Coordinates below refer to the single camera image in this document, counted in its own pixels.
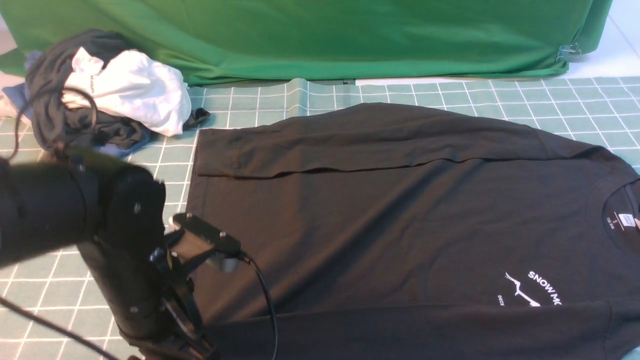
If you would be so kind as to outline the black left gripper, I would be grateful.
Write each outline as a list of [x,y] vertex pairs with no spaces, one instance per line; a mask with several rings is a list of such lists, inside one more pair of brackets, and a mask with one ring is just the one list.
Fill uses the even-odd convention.
[[141,259],[99,237],[77,248],[111,310],[121,337],[142,360],[219,360],[194,298],[194,282],[162,235]]

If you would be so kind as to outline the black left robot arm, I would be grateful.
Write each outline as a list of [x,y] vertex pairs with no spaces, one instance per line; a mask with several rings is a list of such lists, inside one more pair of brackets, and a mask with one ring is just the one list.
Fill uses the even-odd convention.
[[165,234],[166,187],[146,168],[88,149],[1,160],[1,266],[77,246],[120,335],[153,360],[218,360],[188,273]]

